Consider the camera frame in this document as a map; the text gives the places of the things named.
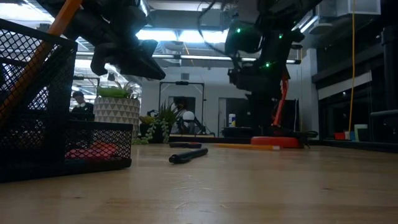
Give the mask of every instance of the black mesh basket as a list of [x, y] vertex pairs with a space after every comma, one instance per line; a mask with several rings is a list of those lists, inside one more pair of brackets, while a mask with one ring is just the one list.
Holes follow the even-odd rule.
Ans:
[[132, 125], [69, 121], [76, 50], [0, 19], [0, 181], [130, 166]]

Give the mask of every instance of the table surface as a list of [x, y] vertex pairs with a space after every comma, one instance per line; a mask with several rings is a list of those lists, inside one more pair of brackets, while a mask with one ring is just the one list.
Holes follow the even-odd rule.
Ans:
[[398, 155], [134, 146], [132, 167], [0, 184], [0, 223], [398, 223]]

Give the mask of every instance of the wooden table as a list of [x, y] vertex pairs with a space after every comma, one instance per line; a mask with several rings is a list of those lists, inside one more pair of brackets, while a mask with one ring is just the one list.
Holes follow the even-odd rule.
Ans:
[[130, 169], [0, 185], [0, 223], [398, 223], [398, 155], [137, 146]]

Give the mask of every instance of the white geometric planter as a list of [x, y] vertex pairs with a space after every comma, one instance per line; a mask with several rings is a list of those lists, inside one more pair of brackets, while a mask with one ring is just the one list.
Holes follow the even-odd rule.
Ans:
[[133, 124], [132, 136], [138, 135], [139, 129], [138, 100], [127, 98], [97, 98], [94, 102], [95, 121], [119, 124]]

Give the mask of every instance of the wire mesh organizer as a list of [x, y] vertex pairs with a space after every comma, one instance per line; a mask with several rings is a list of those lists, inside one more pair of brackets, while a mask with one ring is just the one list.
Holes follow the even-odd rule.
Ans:
[[131, 165], [131, 124], [70, 120], [76, 51], [0, 19], [0, 182]]

